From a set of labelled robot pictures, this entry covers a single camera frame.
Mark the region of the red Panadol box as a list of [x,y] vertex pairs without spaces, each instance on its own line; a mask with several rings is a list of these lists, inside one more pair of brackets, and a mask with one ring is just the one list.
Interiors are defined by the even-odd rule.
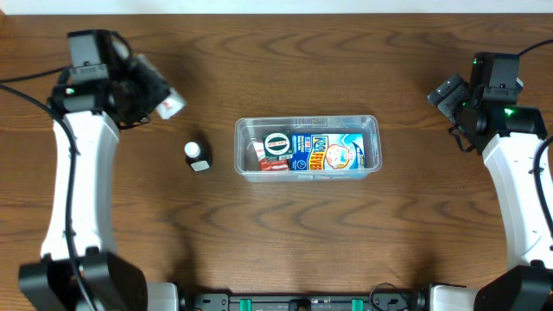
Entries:
[[286,160],[269,162],[266,159],[263,144],[259,141],[253,142],[252,144],[261,171],[289,171],[289,164]]

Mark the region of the blue Kool Fever box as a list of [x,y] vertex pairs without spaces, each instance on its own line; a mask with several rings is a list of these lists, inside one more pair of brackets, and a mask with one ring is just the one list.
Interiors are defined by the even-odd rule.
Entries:
[[293,134],[290,168],[297,171],[336,171],[366,168],[361,133]]

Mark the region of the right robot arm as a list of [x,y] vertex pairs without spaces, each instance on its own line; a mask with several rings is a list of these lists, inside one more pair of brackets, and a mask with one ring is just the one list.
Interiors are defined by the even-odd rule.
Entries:
[[428,96],[465,152],[492,177],[505,229],[507,271],[480,289],[437,284],[428,310],[552,308],[552,138],[539,109],[518,105],[519,54],[480,52],[471,77],[454,74]]

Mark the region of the green round-logo box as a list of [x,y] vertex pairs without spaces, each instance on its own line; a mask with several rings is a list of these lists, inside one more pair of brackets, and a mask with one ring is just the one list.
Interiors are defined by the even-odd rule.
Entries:
[[288,131],[271,132],[263,135],[262,143],[268,162],[285,161],[293,157],[294,150]]

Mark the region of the white Panadol box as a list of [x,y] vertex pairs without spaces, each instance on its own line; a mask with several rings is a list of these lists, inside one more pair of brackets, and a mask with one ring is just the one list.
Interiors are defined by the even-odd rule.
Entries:
[[156,107],[156,112],[161,119],[167,120],[181,111],[186,105],[186,100],[176,91],[171,88],[170,94]]

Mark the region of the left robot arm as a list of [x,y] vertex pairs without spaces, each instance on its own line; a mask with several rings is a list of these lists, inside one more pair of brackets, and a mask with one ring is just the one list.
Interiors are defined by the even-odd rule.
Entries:
[[72,64],[46,106],[54,120],[54,204],[41,258],[20,267],[20,290],[38,310],[176,310],[177,287],[148,282],[117,254],[112,170],[120,134],[168,119],[185,100],[112,30],[67,36]]

